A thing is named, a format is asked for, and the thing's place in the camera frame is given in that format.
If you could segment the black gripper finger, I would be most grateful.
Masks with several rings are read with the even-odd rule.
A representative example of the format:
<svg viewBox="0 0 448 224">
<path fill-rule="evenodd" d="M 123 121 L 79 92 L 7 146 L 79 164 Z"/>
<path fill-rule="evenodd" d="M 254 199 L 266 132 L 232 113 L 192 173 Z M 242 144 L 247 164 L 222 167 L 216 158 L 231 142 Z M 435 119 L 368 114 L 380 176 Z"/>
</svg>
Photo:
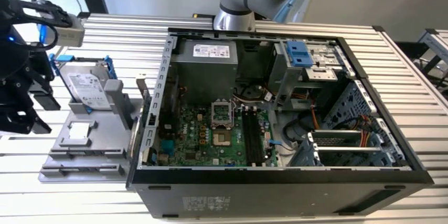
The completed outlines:
<svg viewBox="0 0 448 224">
<path fill-rule="evenodd" d="M 27 86 L 20 83 L 2 85 L 2 131 L 19 134 L 48 134 L 52 129 L 39 117 Z"/>
<path fill-rule="evenodd" d="M 30 64 L 32 69 L 30 73 L 34 79 L 30 92 L 44 110 L 58 111 L 60 110 L 60 104 L 54 97 L 54 90 L 51 87 L 51 81 L 54 81 L 55 75 L 47 54 L 31 53 Z"/>
</svg>

